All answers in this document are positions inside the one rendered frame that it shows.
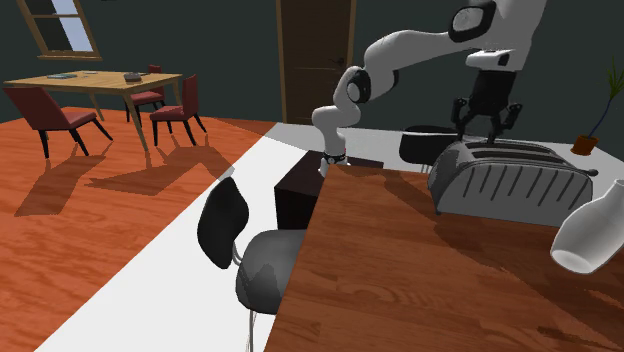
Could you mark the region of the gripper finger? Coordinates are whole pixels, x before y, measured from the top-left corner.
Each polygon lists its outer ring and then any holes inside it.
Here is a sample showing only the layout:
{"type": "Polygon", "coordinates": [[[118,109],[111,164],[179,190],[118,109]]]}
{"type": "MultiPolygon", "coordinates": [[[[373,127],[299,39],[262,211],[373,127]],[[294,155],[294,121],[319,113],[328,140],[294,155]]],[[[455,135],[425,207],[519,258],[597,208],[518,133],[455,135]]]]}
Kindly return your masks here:
{"type": "Polygon", "coordinates": [[[461,115],[462,109],[469,103],[467,99],[464,98],[456,98],[453,101],[453,107],[451,112],[451,121],[455,125],[455,129],[457,131],[457,140],[462,141],[466,126],[476,117],[476,114],[468,109],[464,115],[461,115]]]}
{"type": "Polygon", "coordinates": [[[523,105],[520,103],[509,105],[506,108],[507,115],[504,121],[501,120],[499,113],[492,114],[490,116],[491,131],[488,135],[487,143],[493,144],[495,139],[505,130],[512,129],[522,109],[523,105]]]}

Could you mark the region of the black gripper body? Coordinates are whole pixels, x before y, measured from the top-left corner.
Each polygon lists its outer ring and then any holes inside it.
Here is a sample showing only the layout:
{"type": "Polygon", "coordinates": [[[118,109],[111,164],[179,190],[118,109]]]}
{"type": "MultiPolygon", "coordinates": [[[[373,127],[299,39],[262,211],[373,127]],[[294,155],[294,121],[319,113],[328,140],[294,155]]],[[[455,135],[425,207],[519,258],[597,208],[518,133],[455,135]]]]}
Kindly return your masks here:
{"type": "Polygon", "coordinates": [[[480,70],[468,106],[477,115],[491,116],[508,106],[516,72],[480,70]]]}

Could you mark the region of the grey toaster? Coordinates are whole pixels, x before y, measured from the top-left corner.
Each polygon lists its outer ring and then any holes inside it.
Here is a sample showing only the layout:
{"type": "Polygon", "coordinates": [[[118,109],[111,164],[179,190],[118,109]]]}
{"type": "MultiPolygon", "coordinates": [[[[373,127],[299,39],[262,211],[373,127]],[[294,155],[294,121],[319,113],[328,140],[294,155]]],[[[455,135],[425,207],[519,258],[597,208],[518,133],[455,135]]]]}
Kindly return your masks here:
{"type": "Polygon", "coordinates": [[[455,142],[437,158],[427,187],[438,215],[559,227],[592,200],[597,175],[534,143],[455,142]]]}

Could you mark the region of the potted plant in brown pot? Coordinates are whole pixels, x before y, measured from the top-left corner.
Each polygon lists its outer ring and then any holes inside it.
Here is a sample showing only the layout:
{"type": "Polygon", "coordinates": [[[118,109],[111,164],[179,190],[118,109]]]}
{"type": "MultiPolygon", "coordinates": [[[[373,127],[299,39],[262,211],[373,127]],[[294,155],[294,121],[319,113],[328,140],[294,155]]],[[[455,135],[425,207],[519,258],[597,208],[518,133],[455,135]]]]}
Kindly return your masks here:
{"type": "Polygon", "coordinates": [[[624,91],[624,67],[618,69],[615,63],[615,57],[611,58],[611,65],[607,69],[607,82],[609,87],[609,95],[606,105],[600,115],[600,118],[593,125],[590,132],[586,135],[579,135],[570,151],[580,156],[589,156],[596,147],[599,138],[595,136],[597,129],[601,126],[606,118],[613,100],[618,94],[624,91]]]}

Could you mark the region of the white vase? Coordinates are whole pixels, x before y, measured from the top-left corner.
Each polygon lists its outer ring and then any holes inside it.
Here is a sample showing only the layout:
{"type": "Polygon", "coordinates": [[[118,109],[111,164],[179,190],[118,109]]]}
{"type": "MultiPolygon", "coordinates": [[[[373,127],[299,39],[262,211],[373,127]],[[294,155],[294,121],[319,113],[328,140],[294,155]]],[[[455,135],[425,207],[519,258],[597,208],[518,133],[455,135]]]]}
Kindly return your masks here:
{"type": "Polygon", "coordinates": [[[578,274],[592,274],[624,247],[624,179],[564,220],[552,243],[551,258],[578,274]]]}

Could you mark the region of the brown wooden door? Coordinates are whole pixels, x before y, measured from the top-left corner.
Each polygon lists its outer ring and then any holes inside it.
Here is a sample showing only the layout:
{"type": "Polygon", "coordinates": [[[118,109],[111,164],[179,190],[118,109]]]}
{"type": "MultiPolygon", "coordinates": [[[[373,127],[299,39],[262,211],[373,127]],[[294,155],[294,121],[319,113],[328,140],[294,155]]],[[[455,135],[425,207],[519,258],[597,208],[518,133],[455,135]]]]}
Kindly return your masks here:
{"type": "Polygon", "coordinates": [[[282,119],[309,124],[352,63],[357,0],[276,0],[282,119]]]}

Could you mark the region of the dark robot stand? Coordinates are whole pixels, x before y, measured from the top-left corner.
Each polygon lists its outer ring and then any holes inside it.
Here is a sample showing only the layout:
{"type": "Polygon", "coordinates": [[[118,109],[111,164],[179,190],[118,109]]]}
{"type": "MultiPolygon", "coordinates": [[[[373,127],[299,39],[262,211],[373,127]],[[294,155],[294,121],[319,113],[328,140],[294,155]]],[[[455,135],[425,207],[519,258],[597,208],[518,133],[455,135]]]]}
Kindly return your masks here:
{"type": "Polygon", "coordinates": [[[274,186],[279,229],[305,229],[312,217],[324,177],[321,152],[308,151],[274,186]]]}

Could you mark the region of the brown wooden table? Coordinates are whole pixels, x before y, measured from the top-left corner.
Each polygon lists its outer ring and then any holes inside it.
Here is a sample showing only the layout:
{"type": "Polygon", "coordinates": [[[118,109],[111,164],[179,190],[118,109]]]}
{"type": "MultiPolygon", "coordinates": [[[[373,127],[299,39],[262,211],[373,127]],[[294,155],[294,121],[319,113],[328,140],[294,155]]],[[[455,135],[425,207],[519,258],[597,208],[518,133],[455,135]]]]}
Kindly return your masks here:
{"type": "Polygon", "coordinates": [[[265,352],[624,352],[624,258],[568,272],[555,228],[438,215],[426,183],[329,170],[265,352]]]}

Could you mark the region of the black chair with grey seat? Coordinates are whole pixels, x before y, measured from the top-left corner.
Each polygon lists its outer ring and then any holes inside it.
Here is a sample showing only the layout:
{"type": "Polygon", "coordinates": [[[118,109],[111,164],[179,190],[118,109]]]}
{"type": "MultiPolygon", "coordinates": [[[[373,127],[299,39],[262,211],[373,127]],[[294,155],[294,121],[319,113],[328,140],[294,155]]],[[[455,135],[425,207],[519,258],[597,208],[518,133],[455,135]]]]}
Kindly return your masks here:
{"type": "Polygon", "coordinates": [[[217,267],[238,267],[235,292],[249,310],[247,352],[256,352],[254,325],[256,316],[276,315],[300,247],[304,229],[273,229],[258,233],[243,254],[235,240],[246,227],[249,207],[235,180],[226,177],[208,195],[197,225],[197,239],[204,254],[217,267]]]}

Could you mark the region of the red dining chair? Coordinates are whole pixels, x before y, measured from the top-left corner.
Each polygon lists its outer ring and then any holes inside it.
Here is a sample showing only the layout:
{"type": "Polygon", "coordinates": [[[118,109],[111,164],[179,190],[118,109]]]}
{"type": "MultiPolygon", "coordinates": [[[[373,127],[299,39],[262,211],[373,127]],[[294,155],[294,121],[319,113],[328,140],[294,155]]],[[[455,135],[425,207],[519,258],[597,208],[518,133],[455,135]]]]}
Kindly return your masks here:
{"type": "Polygon", "coordinates": [[[207,132],[199,117],[198,110],[198,79],[196,75],[192,75],[183,81],[181,105],[164,106],[150,114],[154,145],[158,145],[158,124],[160,122],[165,122],[169,130],[172,130],[170,127],[172,122],[182,122],[190,142],[195,146],[196,140],[191,131],[189,120],[194,118],[202,131],[207,132]]]}
{"type": "MultiPolygon", "coordinates": [[[[148,73],[162,73],[162,68],[159,65],[148,65],[148,73]]],[[[135,93],[131,95],[131,100],[133,102],[133,106],[137,111],[140,119],[140,106],[151,104],[154,109],[158,110],[158,103],[162,106],[165,106],[165,90],[164,86],[152,88],[148,91],[135,93]]],[[[130,110],[127,105],[125,105],[126,110],[126,120],[130,121],[130,110]]]]}
{"type": "Polygon", "coordinates": [[[68,131],[83,153],[89,152],[77,129],[93,123],[109,140],[112,136],[98,121],[93,112],[64,112],[50,94],[41,87],[6,87],[5,94],[16,106],[28,125],[38,132],[44,156],[49,158],[47,133],[50,131],[68,131]]]}

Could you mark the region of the light wooden dining table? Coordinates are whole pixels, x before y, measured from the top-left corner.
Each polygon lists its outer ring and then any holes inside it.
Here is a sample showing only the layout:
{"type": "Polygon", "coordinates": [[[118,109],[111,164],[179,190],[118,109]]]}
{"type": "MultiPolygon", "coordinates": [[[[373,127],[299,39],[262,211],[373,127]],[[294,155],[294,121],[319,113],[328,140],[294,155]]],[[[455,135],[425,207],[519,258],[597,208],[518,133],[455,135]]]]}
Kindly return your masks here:
{"type": "Polygon", "coordinates": [[[135,125],[143,149],[148,151],[148,145],[142,127],[138,122],[138,113],[132,102],[131,95],[153,88],[171,85],[176,102],[178,105],[181,105],[182,100],[179,89],[179,80],[181,77],[181,74],[149,73],[142,76],[140,81],[127,82],[124,78],[124,72],[96,71],[94,74],[87,74],[85,71],[75,71],[73,72],[72,78],[54,79],[48,78],[47,76],[37,76],[4,81],[4,84],[17,87],[39,86],[49,91],[88,94],[101,120],[104,120],[104,117],[95,95],[106,94],[120,96],[129,107],[131,120],[135,125]]]}

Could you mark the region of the wooden framed window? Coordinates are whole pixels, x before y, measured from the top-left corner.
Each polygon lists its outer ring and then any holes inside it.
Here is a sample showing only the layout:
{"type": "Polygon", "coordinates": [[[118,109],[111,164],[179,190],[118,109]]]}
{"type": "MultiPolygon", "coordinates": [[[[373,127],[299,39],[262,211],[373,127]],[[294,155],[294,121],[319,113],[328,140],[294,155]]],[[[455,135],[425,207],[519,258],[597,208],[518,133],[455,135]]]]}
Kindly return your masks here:
{"type": "Polygon", "coordinates": [[[43,60],[101,61],[80,0],[16,0],[43,60]]]}

